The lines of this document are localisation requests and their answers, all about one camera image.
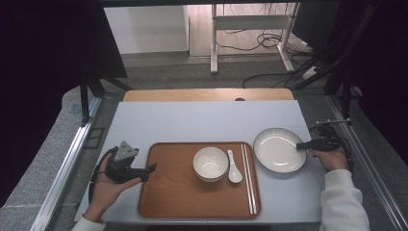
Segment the hand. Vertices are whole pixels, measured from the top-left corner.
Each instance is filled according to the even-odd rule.
[[[347,157],[345,156],[344,149],[341,147],[329,152],[317,150],[309,150],[308,152],[313,156],[320,157],[324,166],[329,170],[348,169]]]
[[[93,222],[103,223],[102,215],[115,203],[119,195],[141,181],[140,178],[135,178],[123,184],[117,184],[111,180],[104,173],[111,157],[112,153],[101,164],[100,173],[93,186],[92,201],[84,213],[84,218]]]

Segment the tray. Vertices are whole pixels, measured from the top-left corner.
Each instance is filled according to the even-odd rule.
[[[242,161],[242,144],[252,179],[257,214],[250,214]],[[231,149],[243,180],[232,183],[228,174],[217,182],[200,180],[192,168],[194,154],[214,146]],[[149,149],[146,165],[158,163],[148,182],[141,186],[139,214],[144,218],[255,218],[261,213],[261,199],[252,147],[246,142],[158,142]]]

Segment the plate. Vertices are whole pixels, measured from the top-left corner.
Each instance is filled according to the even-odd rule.
[[[255,156],[269,170],[293,172],[306,161],[306,151],[296,150],[296,144],[300,142],[300,137],[287,129],[268,128],[255,139]]]

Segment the black curtain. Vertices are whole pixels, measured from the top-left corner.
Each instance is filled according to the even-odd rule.
[[[102,8],[9,1],[0,6],[0,30],[3,206],[52,128],[64,94],[79,86],[84,67],[115,78],[126,78],[126,72]]]
[[[363,93],[361,108],[408,165],[407,21],[406,1],[382,1],[353,52],[349,70]]]

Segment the chopsticks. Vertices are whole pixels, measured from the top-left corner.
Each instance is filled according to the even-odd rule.
[[[255,194],[252,186],[251,170],[249,168],[248,155],[246,153],[246,144],[241,144],[243,170],[245,172],[246,192],[248,193],[249,214],[258,214],[255,202]]]

